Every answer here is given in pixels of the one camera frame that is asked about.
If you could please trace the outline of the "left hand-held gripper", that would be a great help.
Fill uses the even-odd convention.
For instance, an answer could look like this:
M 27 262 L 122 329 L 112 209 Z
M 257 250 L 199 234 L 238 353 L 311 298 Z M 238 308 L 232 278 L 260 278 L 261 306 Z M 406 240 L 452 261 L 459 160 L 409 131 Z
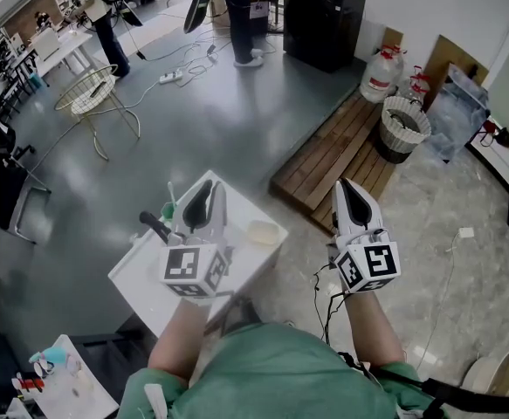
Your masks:
M 159 279 L 182 298 L 213 298 L 229 273 L 234 247 L 224 237 L 227 195 L 205 180 L 175 206 L 171 232 L 162 239 Z

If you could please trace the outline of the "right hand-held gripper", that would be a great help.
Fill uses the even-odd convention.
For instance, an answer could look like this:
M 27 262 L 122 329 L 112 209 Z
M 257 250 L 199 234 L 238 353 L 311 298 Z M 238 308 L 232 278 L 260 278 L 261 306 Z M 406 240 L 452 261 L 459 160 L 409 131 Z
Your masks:
M 348 293 L 378 290 L 401 275 L 397 242 L 383 228 L 378 202 L 361 185 L 340 178 L 333 212 L 338 237 L 329 257 Z

